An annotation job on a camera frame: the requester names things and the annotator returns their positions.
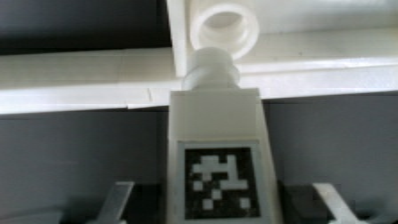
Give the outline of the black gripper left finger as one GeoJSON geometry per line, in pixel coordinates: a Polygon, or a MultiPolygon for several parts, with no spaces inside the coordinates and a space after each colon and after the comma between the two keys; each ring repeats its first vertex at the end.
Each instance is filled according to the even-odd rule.
{"type": "Polygon", "coordinates": [[[122,219],[122,212],[131,195],[135,182],[119,181],[113,183],[105,203],[96,218],[85,224],[128,224],[122,219]]]}

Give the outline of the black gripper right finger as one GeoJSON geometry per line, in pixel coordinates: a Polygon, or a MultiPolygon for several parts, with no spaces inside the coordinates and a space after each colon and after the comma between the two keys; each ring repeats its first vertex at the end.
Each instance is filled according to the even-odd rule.
{"type": "Polygon", "coordinates": [[[369,224],[368,221],[357,218],[334,185],[330,183],[314,183],[312,187],[332,214],[328,224],[369,224]]]}

